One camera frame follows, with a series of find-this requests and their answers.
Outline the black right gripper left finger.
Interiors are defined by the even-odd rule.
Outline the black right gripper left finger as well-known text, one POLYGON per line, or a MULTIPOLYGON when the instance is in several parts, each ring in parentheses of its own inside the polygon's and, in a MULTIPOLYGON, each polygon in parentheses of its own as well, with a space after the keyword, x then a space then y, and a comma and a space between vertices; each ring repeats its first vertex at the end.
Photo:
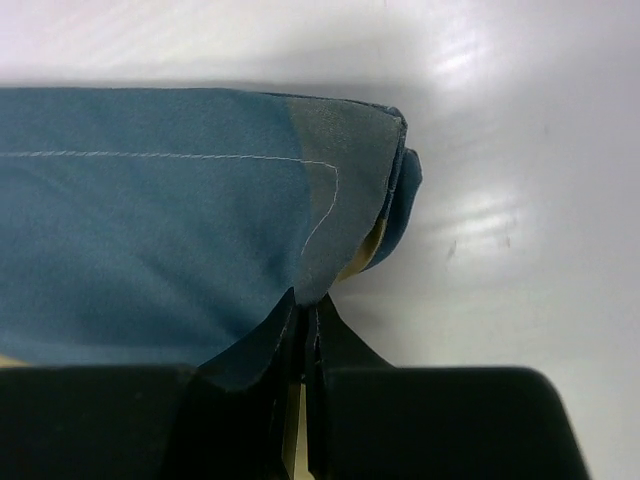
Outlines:
POLYGON ((198 367, 1 372, 5 479, 281 479, 292 292, 198 367))

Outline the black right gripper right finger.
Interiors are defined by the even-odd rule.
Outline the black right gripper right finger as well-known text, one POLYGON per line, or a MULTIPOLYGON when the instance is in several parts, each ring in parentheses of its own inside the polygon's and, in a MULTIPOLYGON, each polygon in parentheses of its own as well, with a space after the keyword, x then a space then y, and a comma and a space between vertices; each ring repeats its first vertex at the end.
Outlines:
POLYGON ((317 479, 585 479, 554 385, 524 367, 397 367, 306 312, 308 468, 317 479))

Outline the blue and tan cloth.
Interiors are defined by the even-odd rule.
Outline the blue and tan cloth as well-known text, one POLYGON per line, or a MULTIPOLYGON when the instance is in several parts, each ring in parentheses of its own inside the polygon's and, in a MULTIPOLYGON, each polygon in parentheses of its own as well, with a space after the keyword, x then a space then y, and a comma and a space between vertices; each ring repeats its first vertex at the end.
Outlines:
POLYGON ((395 108, 228 89, 1 92, 1 355, 202 365, 388 257, 422 181, 395 108))

